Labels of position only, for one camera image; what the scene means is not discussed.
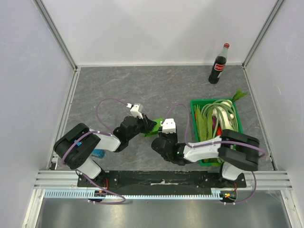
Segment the green paper box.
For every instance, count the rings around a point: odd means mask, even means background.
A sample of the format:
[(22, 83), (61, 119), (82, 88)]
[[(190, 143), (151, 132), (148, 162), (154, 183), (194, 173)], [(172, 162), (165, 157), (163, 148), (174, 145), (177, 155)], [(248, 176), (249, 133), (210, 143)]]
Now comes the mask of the green paper box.
[(154, 119), (153, 121), (156, 122), (156, 125), (153, 127), (153, 129), (149, 133), (143, 133), (144, 137), (150, 137), (158, 134), (158, 130), (161, 127), (161, 122), (164, 120), (164, 118), (158, 118)]

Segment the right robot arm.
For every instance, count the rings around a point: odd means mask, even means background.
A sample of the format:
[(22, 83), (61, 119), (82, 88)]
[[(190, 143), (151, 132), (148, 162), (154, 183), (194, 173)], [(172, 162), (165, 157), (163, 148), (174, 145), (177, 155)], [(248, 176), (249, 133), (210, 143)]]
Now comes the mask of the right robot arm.
[(220, 136), (196, 143), (179, 143), (176, 133), (160, 133), (151, 148), (165, 161), (179, 166), (221, 159), (223, 165), (217, 179), (223, 187), (230, 186), (244, 171), (257, 171), (259, 158), (265, 154), (257, 138), (227, 129)]

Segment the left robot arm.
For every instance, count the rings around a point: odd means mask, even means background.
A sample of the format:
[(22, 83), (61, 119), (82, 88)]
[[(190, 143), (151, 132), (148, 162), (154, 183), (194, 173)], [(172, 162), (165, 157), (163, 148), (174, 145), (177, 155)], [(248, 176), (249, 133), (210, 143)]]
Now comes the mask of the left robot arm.
[(53, 150), (70, 169), (87, 176), (94, 187), (104, 182), (104, 170), (90, 158), (94, 150), (121, 152), (129, 141), (140, 133), (148, 134), (157, 123), (145, 114), (140, 117), (127, 116), (113, 133), (90, 129), (84, 123), (77, 124), (57, 142)]

